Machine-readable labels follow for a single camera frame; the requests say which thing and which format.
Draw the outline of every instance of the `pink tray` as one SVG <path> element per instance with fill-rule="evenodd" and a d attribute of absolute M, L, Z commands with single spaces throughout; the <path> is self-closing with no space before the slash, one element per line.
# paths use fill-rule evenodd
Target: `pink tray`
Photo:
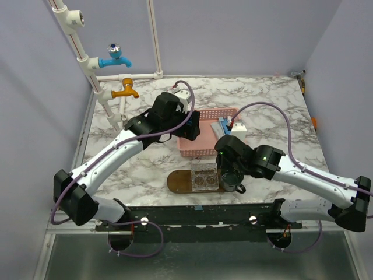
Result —
<path fill-rule="evenodd" d="M 214 156 L 214 150 L 217 142 L 214 131 L 211 128 L 211 123 L 217 122 L 219 117 L 233 116 L 237 113 L 237 108 L 221 108 L 221 109 L 204 109 L 200 111 L 199 129 L 200 135 L 194 141 L 189 141 L 185 138 L 177 138 L 177 148 L 180 150 L 181 156 Z"/>

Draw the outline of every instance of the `orange faucet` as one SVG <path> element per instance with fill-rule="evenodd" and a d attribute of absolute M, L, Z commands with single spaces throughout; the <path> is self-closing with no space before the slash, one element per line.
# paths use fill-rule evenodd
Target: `orange faucet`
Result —
<path fill-rule="evenodd" d="M 132 86 L 133 86 L 133 80 L 132 79 L 125 78 L 125 79 L 123 79 L 122 84 L 123 84 L 124 90 L 122 90 L 121 92 L 111 91 L 112 98 L 116 98 L 116 97 L 120 97 L 120 96 L 131 96 L 131 95 L 133 95 L 134 98 L 139 98 L 140 97 L 139 94 L 137 93 L 137 91 L 132 89 Z"/>

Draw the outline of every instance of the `cable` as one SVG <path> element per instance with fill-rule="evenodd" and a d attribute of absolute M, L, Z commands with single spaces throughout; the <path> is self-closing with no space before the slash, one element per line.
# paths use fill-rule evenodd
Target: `cable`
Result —
<path fill-rule="evenodd" d="M 164 246 L 163 232 L 162 232 L 162 229 L 159 227 L 159 225 L 157 225 L 156 223 L 153 223 L 153 222 L 144 222 L 144 221 L 141 221 L 141 220 L 135 220 L 135 221 L 132 221 L 132 222 L 127 222 L 127 223 L 110 223 L 110 224 L 112 224 L 114 226 L 128 226 L 128 225 L 135 225 L 137 223 L 148 223 L 148 224 L 154 226 L 159 231 L 159 234 L 161 236 L 161 245 L 159 245 L 158 249 L 156 251 L 154 251 L 153 253 L 148 254 L 148 255 L 130 254 L 130 253 L 126 253 L 126 252 L 123 252 L 123 251 L 116 251 L 116 250 L 114 250 L 111 247 L 110 241 L 108 239 L 108 245 L 110 247 L 109 253 L 111 253 L 112 251 L 114 251 L 114 252 L 116 252 L 118 254 L 118 256 L 119 255 L 123 255 L 123 256 L 125 255 L 127 257 L 132 257 L 132 258 L 151 258 L 151 257 L 154 257 L 155 255 L 159 254 L 162 251 L 163 246 Z"/>
<path fill-rule="evenodd" d="M 325 177 L 325 176 L 323 176 L 321 174 L 313 172 L 313 171 L 305 168 L 304 166 L 300 165 L 297 162 L 297 160 L 293 156 L 293 151 L 291 149 L 291 128 L 290 128 L 290 121 L 289 121 L 288 117 L 286 116 L 285 112 L 280 107 L 278 107 L 277 105 L 274 105 L 274 104 L 268 103 L 268 102 L 264 102 L 264 101 L 253 102 L 253 103 L 247 104 L 244 107 L 242 107 L 241 109 L 239 109 L 239 111 L 232 117 L 232 121 L 236 118 L 236 116 L 238 116 L 238 114 L 240 112 L 242 112 L 246 108 L 254 106 L 254 105 L 259 105 L 259 104 L 268 105 L 270 107 L 275 108 L 284 117 L 284 119 L 286 121 L 286 125 L 287 125 L 287 149 L 288 149 L 288 154 L 289 154 L 289 157 L 290 157 L 291 161 L 294 163 L 294 165 L 296 165 L 298 168 L 304 170 L 306 173 L 308 173 L 308 174 L 310 174 L 312 176 L 315 176 L 316 178 L 319 178 L 319 179 L 322 179 L 322 180 L 327 181 L 329 183 L 335 184 L 335 185 L 337 185 L 339 187 L 343 187 L 343 188 L 346 187 L 346 185 L 344 183 L 341 183 L 339 181 L 327 178 L 327 177 Z M 358 191 L 358 192 L 361 192 L 363 194 L 367 194 L 367 195 L 373 197 L 373 192 L 369 192 L 369 191 L 366 191 L 366 190 L 363 190 L 363 189 L 360 189 L 360 188 L 357 188 L 357 187 L 353 187 L 353 186 L 347 186 L 347 188 L 349 188 L 350 190 Z"/>
<path fill-rule="evenodd" d="M 192 89 L 192 87 L 184 80 L 178 80 L 175 82 L 175 85 L 174 86 L 177 86 L 179 83 L 183 83 L 187 86 L 188 90 L 190 91 L 191 93 L 191 99 L 192 99 L 192 104 L 191 104 L 191 109 L 188 113 L 188 115 L 186 116 L 185 120 L 182 121 L 180 124 L 178 124 L 177 126 L 175 126 L 174 128 L 171 128 L 169 130 L 166 130 L 166 131 L 162 131 L 162 132 L 157 132 L 157 133 L 152 133 L 152 134 L 146 134 L 146 135 L 139 135 L 139 136 L 136 136 L 136 137 L 132 137 L 132 138 L 128 138 L 126 140 L 123 140 L 121 142 L 119 142 L 117 144 L 117 148 L 120 148 L 121 146 L 123 146 L 124 144 L 127 144 L 128 142 L 131 142 L 131 141 L 135 141 L 135 140 L 141 140 L 141 139 L 145 139 L 145 138 L 150 138 L 150 137 L 158 137 L 158 136 L 162 136 L 163 134 L 169 134 L 169 133 L 172 133 L 174 132 L 175 130 L 178 130 L 179 128 L 181 128 L 184 124 L 186 124 L 189 119 L 191 118 L 192 114 L 193 114 L 193 111 L 194 111 L 194 104 L 195 104 L 195 96 L 194 96 L 194 91 Z M 114 151 L 115 148 L 112 147 L 110 149 L 108 149 L 106 152 L 104 152 L 101 156 L 99 156 L 90 166 L 88 166 L 84 171 L 83 171 L 83 174 L 84 173 L 88 173 L 94 166 L 96 166 L 98 163 L 100 163 L 104 158 L 106 158 L 112 151 Z M 55 215 L 56 215 L 56 212 L 57 212 L 57 209 L 59 208 L 59 205 L 61 204 L 61 201 L 63 200 L 63 198 L 65 197 L 66 193 L 71 189 L 71 187 L 76 183 L 78 182 L 81 178 L 82 178 L 82 174 L 79 174 L 78 176 L 76 176 L 75 179 L 73 179 L 71 181 L 70 184 L 68 184 L 68 186 L 66 187 L 66 189 L 64 189 L 64 191 L 61 193 L 61 195 L 58 197 L 57 201 L 56 201 L 56 204 L 54 205 L 53 209 L 52 209 L 52 214 L 51 214 L 51 224 L 52 225 L 61 225 L 69 220 L 71 220 L 70 218 L 68 219 L 64 219 L 64 220 L 58 220 L 56 221 L 54 218 L 55 218 Z"/>
<path fill-rule="evenodd" d="M 307 247 L 306 249 L 295 250 L 295 251 L 286 250 L 286 249 L 283 249 L 283 248 L 278 248 L 275 245 L 273 245 L 273 243 L 269 240 L 268 237 L 267 237 L 267 241 L 272 246 L 273 249 L 275 249 L 277 251 L 280 251 L 282 253 L 287 253 L 287 254 L 301 254 L 301 253 L 308 252 L 308 251 L 312 250 L 313 248 L 315 248 L 317 246 L 317 244 L 319 244 L 320 241 L 321 241 L 321 239 L 322 239 L 322 235 L 323 235 L 322 224 L 321 224 L 321 221 L 318 221 L 318 223 L 319 223 L 319 236 L 317 237 L 316 241 L 311 246 Z"/>

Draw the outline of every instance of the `robotic arm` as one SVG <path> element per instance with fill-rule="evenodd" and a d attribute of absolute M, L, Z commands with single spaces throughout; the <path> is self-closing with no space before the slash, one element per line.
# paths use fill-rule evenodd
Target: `robotic arm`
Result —
<path fill-rule="evenodd" d="M 179 90 L 174 94 L 163 92 L 157 96 L 154 105 L 141 115 L 131 118 L 119 135 L 100 153 L 70 173 L 60 170 L 54 176 L 54 201 L 74 180 L 61 200 L 61 209 L 74 221 L 83 225 L 91 219 L 118 222 L 127 207 L 119 200 L 95 197 L 99 186 L 128 159 L 145 150 L 150 144 L 158 142 L 160 134 L 180 125 L 188 115 L 191 93 Z M 200 134 L 199 112 L 193 111 L 189 120 L 170 134 L 194 140 Z M 127 142 L 141 135 L 154 135 Z"/>
<path fill-rule="evenodd" d="M 297 162 L 303 166 L 300 169 L 282 150 L 267 145 L 251 149 L 230 135 L 220 138 L 215 150 L 218 151 L 216 163 L 221 172 L 221 183 L 226 190 L 236 190 L 245 175 L 289 183 L 321 198 L 314 201 L 279 201 L 279 215 L 284 220 L 289 223 L 326 220 L 347 230 L 365 231 L 370 197 L 358 190 L 370 191 L 370 179 L 363 176 L 356 180 L 343 178 Z"/>

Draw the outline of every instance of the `faucet handle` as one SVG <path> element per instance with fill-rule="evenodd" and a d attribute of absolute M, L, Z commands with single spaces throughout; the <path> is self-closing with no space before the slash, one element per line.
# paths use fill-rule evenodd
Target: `faucet handle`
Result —
<path fill-rule="evenodd" d="M 120 96 L 131 96 L 131 95 L 133 95 L 134 98 L 139 98 L 140 97 L 139 94 L 137 93 L 137 91 L 132 89 L 133 80 L 131 78 L 123 79 L 122 84 L 123 84 L 124 90 L 122 90 L 120 92 L 113 92 L 112 91 L 111 92 L 112 98 L 116 98 L 116 97 L 120 97 Z"/>
<path fill-rule="evenodd" d="M 119 58 L 122 55 L 121 46 L 118 43 L 111 43 L 107 51 L 112 58 Z"/>

